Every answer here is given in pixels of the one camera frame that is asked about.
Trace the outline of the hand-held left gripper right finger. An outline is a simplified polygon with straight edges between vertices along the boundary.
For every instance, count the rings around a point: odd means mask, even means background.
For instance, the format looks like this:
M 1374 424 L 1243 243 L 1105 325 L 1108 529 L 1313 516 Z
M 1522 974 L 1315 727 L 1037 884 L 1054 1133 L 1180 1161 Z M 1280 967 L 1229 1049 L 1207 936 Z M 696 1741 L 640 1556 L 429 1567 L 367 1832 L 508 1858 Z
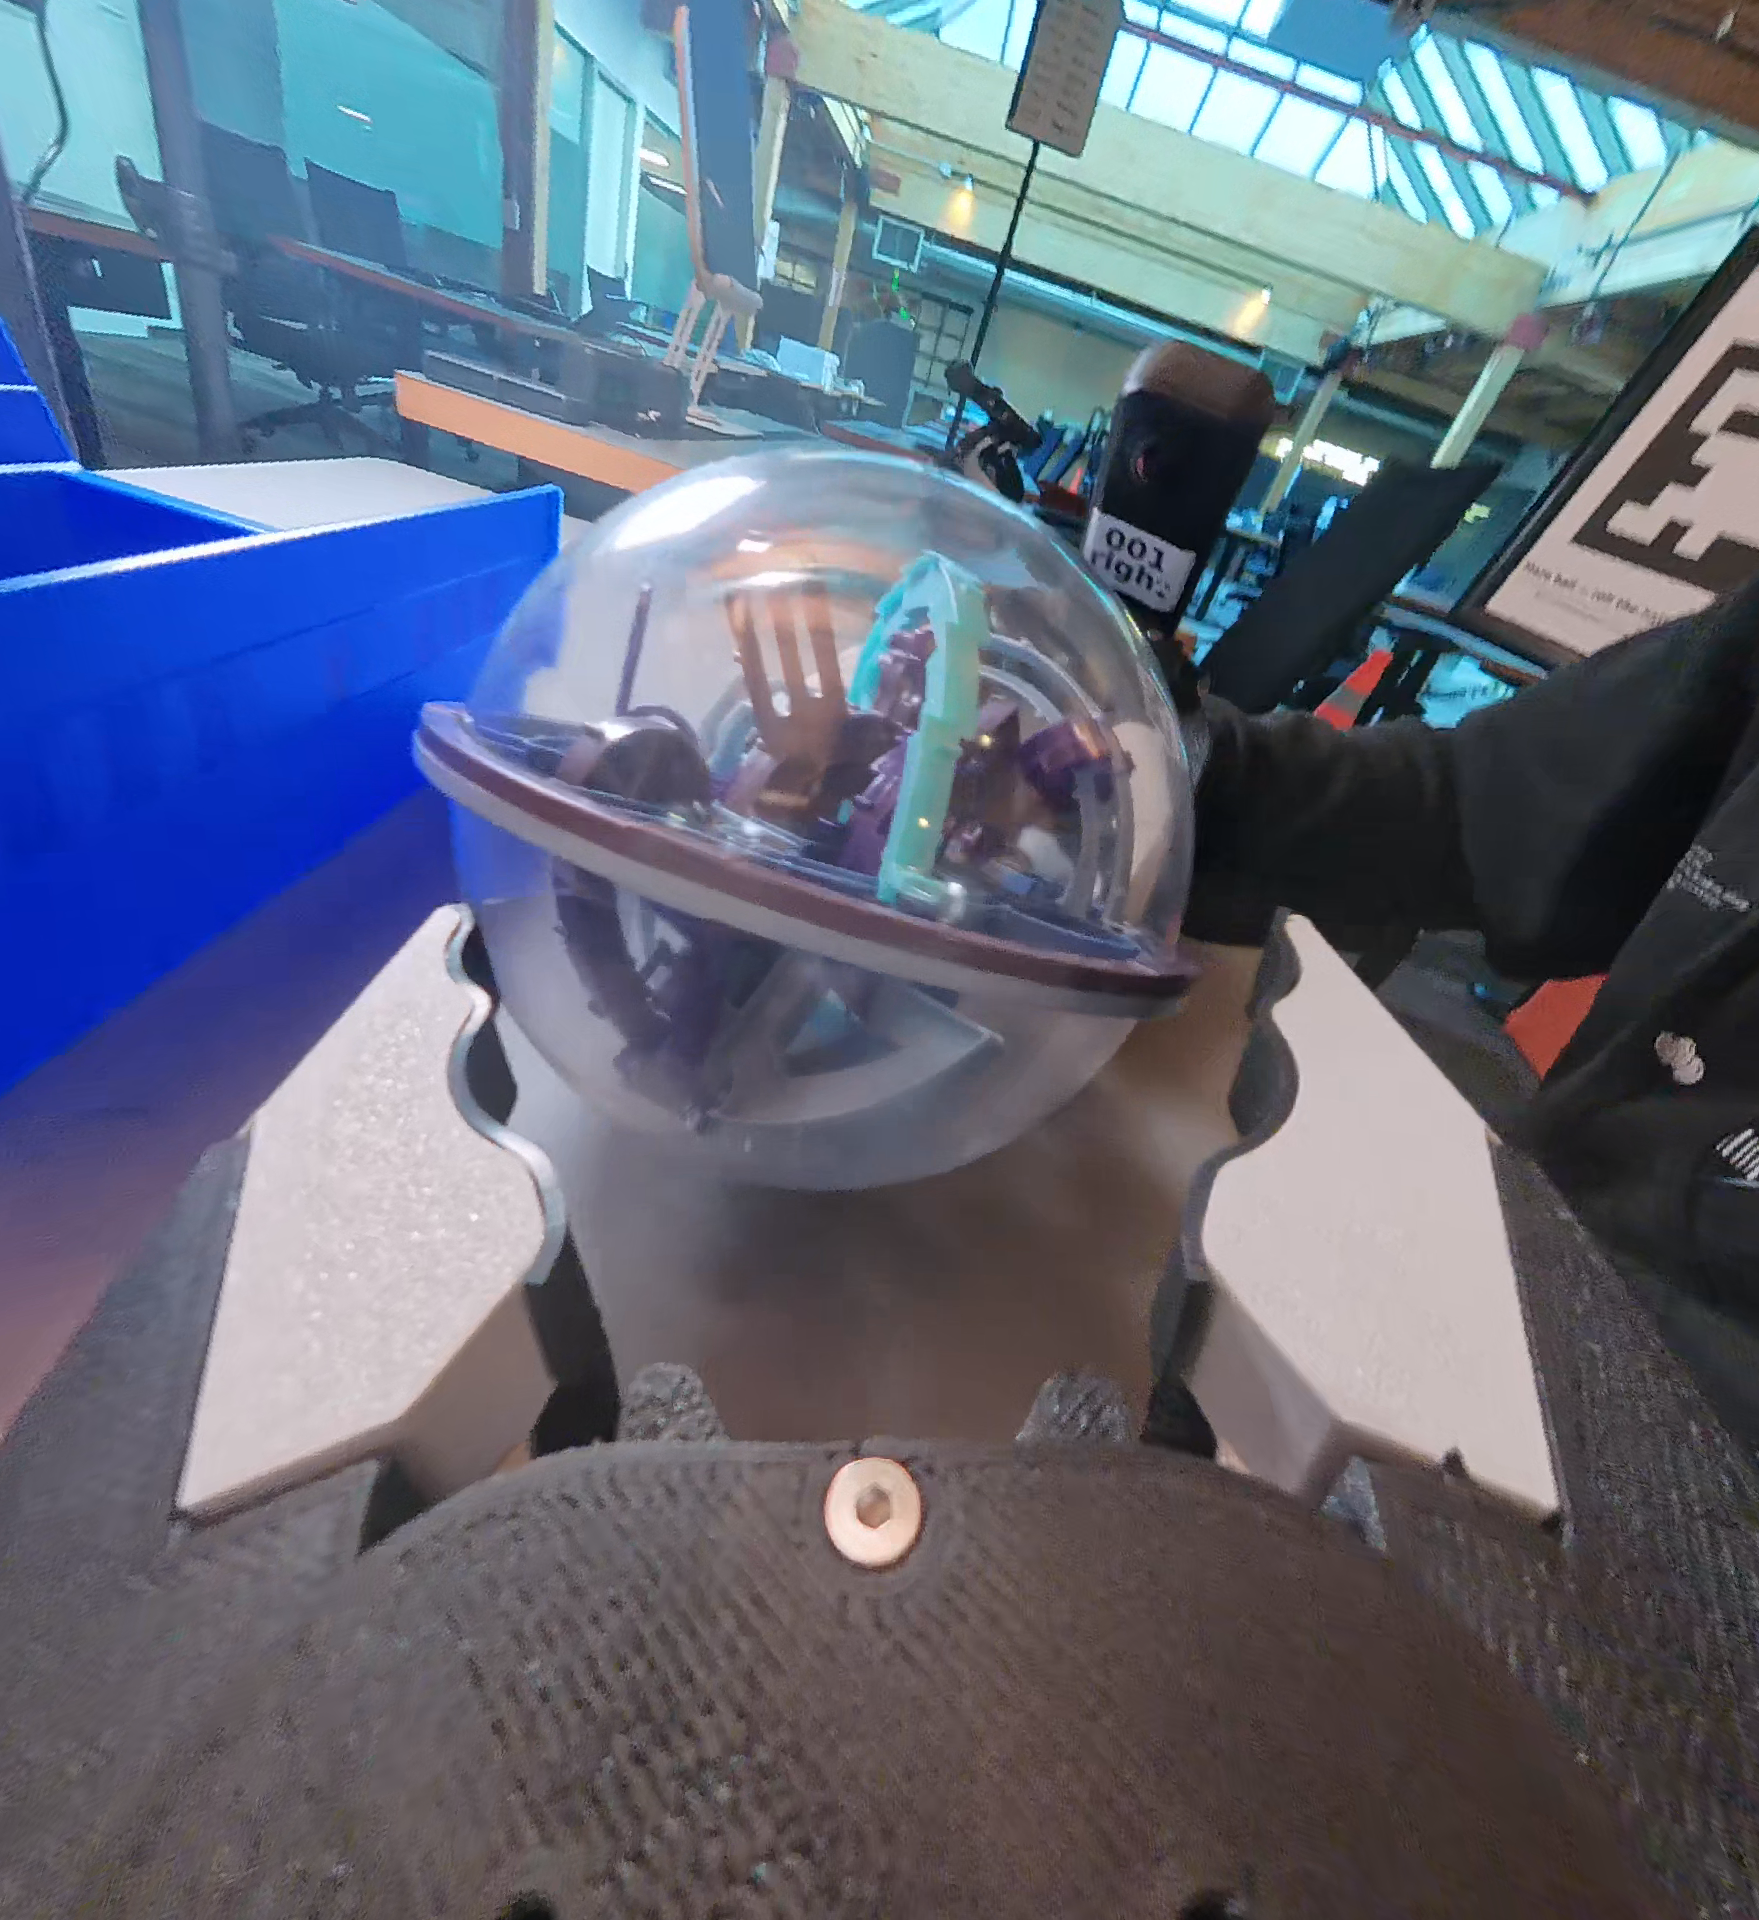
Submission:
M 1454 1469 L 1524 1523 L 1561 1507 L 1492 1137 L 1302 918 L 1257 964 L 1161 1278 L 1161 1374 L 1227 1469 L 1319 1504 L 1352 1460 Z

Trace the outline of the clear plastic maze ball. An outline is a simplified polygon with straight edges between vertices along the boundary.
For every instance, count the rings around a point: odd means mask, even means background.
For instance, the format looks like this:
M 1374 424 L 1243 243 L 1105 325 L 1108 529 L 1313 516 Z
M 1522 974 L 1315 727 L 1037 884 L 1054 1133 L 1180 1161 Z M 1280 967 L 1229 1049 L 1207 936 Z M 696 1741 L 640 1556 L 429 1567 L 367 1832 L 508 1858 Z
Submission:
M 939 468 L 773 448 L 638 492 L 412 755 L 504 1014 L 746 1186 L 981 1160 L 1196 980 L 1195 752 L 1144 627 Z

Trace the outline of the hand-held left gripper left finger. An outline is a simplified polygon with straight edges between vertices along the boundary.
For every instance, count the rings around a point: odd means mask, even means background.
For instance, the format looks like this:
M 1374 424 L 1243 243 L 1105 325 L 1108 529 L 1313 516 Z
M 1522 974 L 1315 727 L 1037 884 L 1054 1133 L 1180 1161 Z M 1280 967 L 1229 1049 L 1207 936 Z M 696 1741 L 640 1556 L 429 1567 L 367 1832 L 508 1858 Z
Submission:
M 501 1018 L 471 909 L 429 913 L 243 1129 L 176 1508 L 222 1521 L 351 1466 L 418 1500 L 492 1477 L 556 1394 L 618 1416 L 544 1144 L 558 1092 Z

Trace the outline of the black and white marker tag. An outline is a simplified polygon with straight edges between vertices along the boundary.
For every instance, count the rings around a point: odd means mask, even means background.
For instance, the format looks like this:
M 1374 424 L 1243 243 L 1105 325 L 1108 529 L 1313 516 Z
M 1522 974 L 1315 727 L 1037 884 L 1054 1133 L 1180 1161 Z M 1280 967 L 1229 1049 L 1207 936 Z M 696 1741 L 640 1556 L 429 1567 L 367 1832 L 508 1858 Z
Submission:
M 1543 665 L 1759 575 L 1759 230 L 1714 271 L 1450 619 Z

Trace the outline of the blue plastic bin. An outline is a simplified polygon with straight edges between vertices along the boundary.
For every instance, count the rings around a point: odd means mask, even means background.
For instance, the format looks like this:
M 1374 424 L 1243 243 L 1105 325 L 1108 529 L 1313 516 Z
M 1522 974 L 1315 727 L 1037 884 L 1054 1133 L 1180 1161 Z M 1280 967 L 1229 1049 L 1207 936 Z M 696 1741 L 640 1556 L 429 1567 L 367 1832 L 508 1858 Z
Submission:
M 0 1095 L 401 803 L 555 489 L 270 531 L 80 468 L 0 318 Z

